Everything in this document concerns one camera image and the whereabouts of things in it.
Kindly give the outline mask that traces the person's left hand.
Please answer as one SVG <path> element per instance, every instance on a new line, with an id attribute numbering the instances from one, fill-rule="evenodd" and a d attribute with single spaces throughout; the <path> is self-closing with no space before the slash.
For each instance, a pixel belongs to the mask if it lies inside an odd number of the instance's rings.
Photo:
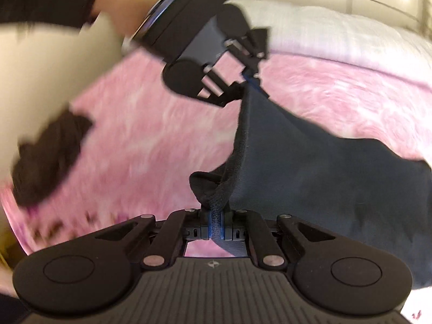
<path id="1" fill-rule="evenodd" d="M 132 37 L 157 2 L 159 0 L 95 0 L 91 16 L 106 15 L 121 36 Z"/>

